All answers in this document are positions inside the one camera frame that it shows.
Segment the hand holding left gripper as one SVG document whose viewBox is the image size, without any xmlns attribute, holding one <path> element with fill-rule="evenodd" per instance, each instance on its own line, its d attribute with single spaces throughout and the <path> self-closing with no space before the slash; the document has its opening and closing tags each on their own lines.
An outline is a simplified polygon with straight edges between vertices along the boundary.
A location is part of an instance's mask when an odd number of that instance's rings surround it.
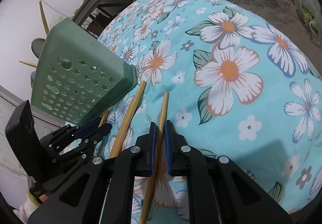
<svg viewBox="0 0 322 224">
<path fill-rule="evenodd" d="M 51 193 L 50 192 L 47 192 L 47 193 L 44 193 L 42 194 L 41 196 L 39 196 L 37 198 L 37 201 L 42 204 L 44 203 L 45 201 L 47 201 L 49 198 L 51 197 Z"/>
</svg>

